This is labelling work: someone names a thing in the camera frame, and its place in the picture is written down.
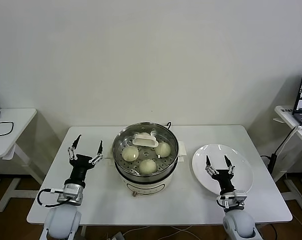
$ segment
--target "table leg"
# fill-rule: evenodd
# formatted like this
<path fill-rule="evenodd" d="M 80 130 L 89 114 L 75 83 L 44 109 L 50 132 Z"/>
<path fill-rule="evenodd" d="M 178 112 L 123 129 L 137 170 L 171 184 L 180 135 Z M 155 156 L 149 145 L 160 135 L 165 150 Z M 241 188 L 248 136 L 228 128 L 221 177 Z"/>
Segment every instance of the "table leg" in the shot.
<path fill-rule="evenodd" d="M 0 212 L 3 212 L 11 198 L 35 199 L 37 190 L 16 190 L 21 178 L 14 178 L 0 200 Z"/>
<path fill-rule="evenodd" d="M 85 237 L 86 236 L 86 230 L 87 230 L 87 226 L 83 225 L 82 229 L 81 229 L 81 237 Z"/>
<path fill-rule="evenodd" d="M 283 159 L 278 159 L 272 173 L 274 182 L 277 182 L 302 157 L 302 144 L 298 144 Z"/>
<path fill-rule="evenodd" d="M 285 201 L 296 200 L 300 208 L 302 209 L 302 195 L 293 183 L 293 181 L 288 179 L 284 180 L 284 183 L 290 191 L 281 193 L 283 199 Z"/>
<path fill-rule="evenodd" d="M 18 144 L 15 144 L 15 153 L 21 158 L 26 168 L 27 172 L 40 184 L 42 185 L 45 178 L 44 173 L 35 165 L 30 158 L 25 154 L 25 152 L 19 147 Z"/>

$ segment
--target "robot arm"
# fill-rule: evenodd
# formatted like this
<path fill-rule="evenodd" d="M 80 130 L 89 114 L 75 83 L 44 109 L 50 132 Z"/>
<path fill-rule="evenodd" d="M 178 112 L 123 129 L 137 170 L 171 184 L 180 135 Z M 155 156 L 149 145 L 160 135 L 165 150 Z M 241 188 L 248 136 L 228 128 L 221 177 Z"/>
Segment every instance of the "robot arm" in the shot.
<path fill-rule="evenodd" d="M 253 217 L 244 211 L 247 194 L 236 190 L 231 179 L 234 177 L 235 166 L 224 156 L 228 169 L 215 169 L 206 156 L 206 172 L 219 182 L 221 192 L 216 203 L 224 209 L 223 227 L 231 240 L 262 240 Z"/>
<path fill-rule="evenodd" d="M 40 240 L 47 240 L 47 234 L 55 239 L 73 240 L 79 227 L 81 213 L 76 206 L 80 206 L 83 199 L 83 190 L 86 187 L 87 171 L 94 168 L 102 158 L 102 141 L 95 157 L 76 154 L 81 135 L 67 149 L 69 163 L 73 166 L 70 177 L 65 180 L 63 189 L 44 188 L 37 195 L 37 202 L 46 208 L 52 208 L 46 216 Z M 47 205 L 40 200 L 43 192 L 59 194 L 57 204 Z"/>

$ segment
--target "white plate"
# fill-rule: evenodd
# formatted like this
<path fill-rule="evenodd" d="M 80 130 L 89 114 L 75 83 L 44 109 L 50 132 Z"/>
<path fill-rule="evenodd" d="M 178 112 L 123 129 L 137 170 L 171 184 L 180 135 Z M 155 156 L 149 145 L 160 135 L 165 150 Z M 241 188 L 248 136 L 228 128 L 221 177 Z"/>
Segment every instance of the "white plate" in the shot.
<path fill-rule="evenodd" d="M 234 168 L 231 182 L 235 189 L 249 192 L 253 185 L 253 171 L 248 161 L 236 150 L 221 144 L 209 144 L 200 147 L 192 158 L 192 168 L 199 182 L 210 192 L 220 195 L 220 186 L 205 170 L 207 156 L 215 169 L 228 169 L 225 155 L 230 159 Z"/>

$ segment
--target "power cord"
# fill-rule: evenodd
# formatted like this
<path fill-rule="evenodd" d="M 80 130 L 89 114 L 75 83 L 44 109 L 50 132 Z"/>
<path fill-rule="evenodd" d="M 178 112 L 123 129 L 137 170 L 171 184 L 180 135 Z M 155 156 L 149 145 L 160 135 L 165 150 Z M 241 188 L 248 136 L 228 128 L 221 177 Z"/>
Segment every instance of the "power cord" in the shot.
<path fill-rule="evenodd" d="M 62 194 L 63 191 L 61 191 L 60 189 L 55 189 L 55 188 L 43 188 L 42 190 L 39 191 L 39 193 L 37 194 L 36 196 L 36 201 L 37 203 L 40 205 L 40 206 L 43 206 L 45 208 L 55 208 L 55 207 L 58 207 L 58 206 L 61 206 L 62 204 L 66 204 L 67 202 L 69 202 L 71 200 L 71 198 L 68 198 L 67 200 L 64 200 L 62 202 L 59 202 L 57 204 L 52 204 L 52 205 L 48 205 L 48 204 L 43 204 L 41 201 L 40 201 L 40 195 L 43 193 L 43 192 L 46 192 L 46 193 L 54 193 L 54 194 Z"/>
<path fill-rule="evenodd" d="M 147 228 L 149 228 L 150 226 L 144 226 L 144 227 L 139 227 L 139 228 L 135 228 L 135 229 L 131 229 L 131 230 L 129 230 L 129 231 L 126 231 L 125 233 L 123 233 L 123 237 L 127 234 L 127 233 L 129 233 L 129 232 L 132 232 L 132 231 L 135 231 L 135 230 L 140 230 L 140 229 L 147 229 Z"/>
<path fill-rule="evenodd" d="M 123 234 L 123 237 L 124 237 L 126 234 L 128 234 L 128 233 L 130 233 L 130 232 L 132 232 L 132 231 L 136 231 L 136 230 L 140 230 L 140 229 L 147 229 L 147 228 L 149 228 L 149 227 L 150 227 L 150 226 L 144 226 L 144 227 L 139 227 L 139 228 L 131 229 L 131 230 L 129 230 L 129 231 L 126 231 L 126 232 Z M 190 232 L 190 231 L 187 231 L 187 230 L 188 230 L 189 228 L 191 228 L 192 226 L 189 226 L 189 227 L 187 227 L 187 228 L 185 228 L 185 229 L 180 229 L 180 228 L 177 228 L 177 227 L 174 227 L 174 226 L 170 226 L 170 227 L 173 228 L 173 229 L 176 229 L 176 230 L 178 230 L 178 231 L 175 232 L 175 233 L 172 233 L 172 234 L 170 234 L 170 235 L 168 235 L 168 236 L 160 237 L 158 240 L 169 238 L 169 237 L 171 237 L 171 236 L 173 236 L 173 235 L 175 235 L 175 234 L 178 234 L 178 233 L 180 233 L 180 232 L 186 232 L 186 233 L 188 233 L 188 234 L 194 236 L 196 239 L 201 240 L 201 239 L 200 239 L 197 235 L 195 235 L 194 233 L 192 233 L 192 232 Z"/>
<path fill-rule="evenodd" d="M 180 229 L 179 231 L 177 231 L 177 232 L 175 232 L 175 233 L 172 233 L 172 234 L 170 234 L 170 235 L 168 235 L 168 236 L 160 237 L 158 240 L 166 239 L 166 238 L 171 237 L 171 236 L 173 236 L 173 235 L 176 235 L 176 234 L 178 234 L 178 233 L 180 233 L 180 232 L 182 232 L 182 231 L 186 231 L 186 230 L 188 230 L 188 229 L 191 228 L 191 227 L 192 227 L 192 226 L 188 226 L 188 227 L 185 228 L 185 229 Z"/>
<path fill-rule="evenodd" d="M 177 228 L 177 227 L 174 227 L 174 226 L 171 226 L 171 228 L 176 229 L 176 230 L 182 230 L 182 232 L 191 234 L 191 235 L 193 235 L 196 239 L 201 240 L 197 235 L 195 235 L 194 233 L 192 233 L 192 232 L 190 232 L 190 231 L 187 231 L 187 230 L 185 230 L 185 229 L 180 229 L 180 228 Z"/>
<path fill-rule="evenodd" d="M 300 220 L 295 216 L 295 215 L 293 215 L 292 214 L 292 216 L 301 224 L 301 226 L 302 226 L 302 222 L 300 222 Z"/>
<path fill-rule="evenodd" d="M 273 224 L 272 224 L 272 223 L 270 223 L 270 225 L 271 225 L 271 227 L 273 228 L 274 233 L 275 233 L 275 238 L 274 238 L 274 240 L 278 240 L 278 232 L 277 232 L 277 230 L 276 230 L 275 226 L 273 226 Z"/>
<path fill-rule="evenodd" d="M 0 137 L 2 137 L 2 136 L 5 136 L 5 135 L 8 135 L 8 134 L 10 134 L 10 133 L 12 133 L 12 131 L 13 131 L 13 127 L 14 127 L 14 123 L 13 123 L 13 121 L 1 121 L 0 122 L 0 124 L 11 124 L 11 126 L 10 126 L 10 130 L 7 132 L 7 133 L 4 133 L 4 134 L 0 134 Z"/>
<path fill-rule="evenodd" d="M 292 128 L 291 131 L 288 133 L 288 135 L 285 137 L 285 139 L 281 142 L 281 144 L 274 151 L 274 153 L 271 154 L 271 156 L 267 156 L 267 155 L 261 155 L 260 156 L 261 158 L 264 157 L 264 158 L 269 159 L 269 164 L 267 165 L 267 170 L 269 171 L 270 174 L 272 174 L 273 169 L 275 168 L 275 164 L 276 164 L 278 155 L 280 155 L 280 153 L 283 151 L 283 149 L 285 148 L 286 144 L 289 142 L 290 138 L 292 138 L 293 135 L 297 131 L 299 131 L 299 130 L 302 130 L 302 126 L 301 125 L 297 125 L 294 128 Z"/>

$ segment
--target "steamed bun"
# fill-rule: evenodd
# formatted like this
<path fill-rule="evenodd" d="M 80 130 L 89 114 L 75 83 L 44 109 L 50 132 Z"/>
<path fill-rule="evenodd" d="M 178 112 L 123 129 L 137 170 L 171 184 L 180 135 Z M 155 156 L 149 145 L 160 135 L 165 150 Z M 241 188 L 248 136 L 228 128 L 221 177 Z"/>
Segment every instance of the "steamed bun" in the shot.
<path fill-rule="evenodd" d="M 171 147 L 166 142 L 159 142 L 159 146 L 155 148 L 155 153 L 160 158 L 166 158 L 171 153 Z"/>
<path fill-rule="evenodd" d="M 122 152 L 122 158 L 127 162 L 133 162 L 139 157 L 139 150 L 136 146 L 127 146 Z"/>
<path fill-rule="evenodd" d="M 157 164 L 151 159 L 143 160 L 139 165 L 141 174 L 153 174 L 157 171 Z"/>

